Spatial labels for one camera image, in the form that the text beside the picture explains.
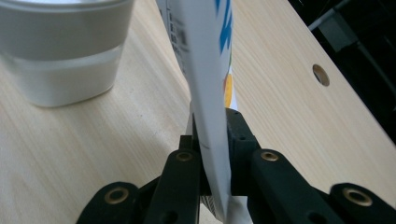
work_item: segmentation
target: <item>light wood surface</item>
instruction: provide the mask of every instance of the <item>light wood surface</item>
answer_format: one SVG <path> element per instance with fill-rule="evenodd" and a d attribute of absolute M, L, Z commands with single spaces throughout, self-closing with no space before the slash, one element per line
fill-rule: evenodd
<path fill-rule="evenodd" d="M 394 206 L 395 146 L 287 0 L 234 0 L 233 12 L 237 100 L 262 147 L 318 189 L 352 182 Z M 99 97 L 30 105 L 0 67 L 0 223 L 74 223 L 104 185 L 148 183 L 177 149 L 189 101 L 154 0 L 136 0 L 117 81 Z M 201 223 L 217 221 L 204 210 Z"/>

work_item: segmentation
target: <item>tabletop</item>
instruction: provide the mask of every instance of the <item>tabletop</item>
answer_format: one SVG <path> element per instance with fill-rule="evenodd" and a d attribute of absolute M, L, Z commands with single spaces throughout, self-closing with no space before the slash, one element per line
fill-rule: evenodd
<path fill-rule="evenodd" d="M 395 146 L 288 1 L 234 0 L 233 13 L 238 107 L 261 146 L 318 189 L 351 182 L 394 206 Z M 101 187 L 145 185 L 177 149 L 190 103 L 154 0 L 135 1 L 109 92 L 38 107 L 0 67 L 0 96 L 1 223 L 74 223 Z M 217 223 L 205 209 L 200 216 Z"/>

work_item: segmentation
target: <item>white container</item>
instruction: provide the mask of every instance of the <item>white container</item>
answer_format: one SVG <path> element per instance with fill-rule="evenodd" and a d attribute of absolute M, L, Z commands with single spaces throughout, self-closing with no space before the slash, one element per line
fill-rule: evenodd
<path fill-rule="evenodd" d="M 31 103 L 68 105 L 111 88 L 134 0 L 0 0 L 0 60 Z"/>

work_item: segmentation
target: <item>table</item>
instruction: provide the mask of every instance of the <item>table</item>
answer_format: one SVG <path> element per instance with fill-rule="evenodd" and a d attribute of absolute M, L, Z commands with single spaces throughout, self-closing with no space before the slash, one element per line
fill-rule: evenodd
<path fill-rule="evenodd" d="M 261 146 L 318 189 L 352 182 L 394 206 L 395 146 L 288 1 L 234 0 L 233 12 L 237 100 Z M 134 4 L 111 91 L 37 107 L 1 67 L 0 96 L 1 223 L 74 223 L 104 185 L 145 185 L 177 149 L 190 101 L 154 0 Z M 217 223 L 205 209 L 201 220 Z"/>

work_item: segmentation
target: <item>cup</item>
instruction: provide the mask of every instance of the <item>cup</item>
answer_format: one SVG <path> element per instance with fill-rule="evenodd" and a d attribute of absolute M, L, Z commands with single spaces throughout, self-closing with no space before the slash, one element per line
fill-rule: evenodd
<path fill-rule="evenodd" d="M 0 0 L 0 60 L 31 103 L 68 105 L 115 81 L 134 0 Z"/>

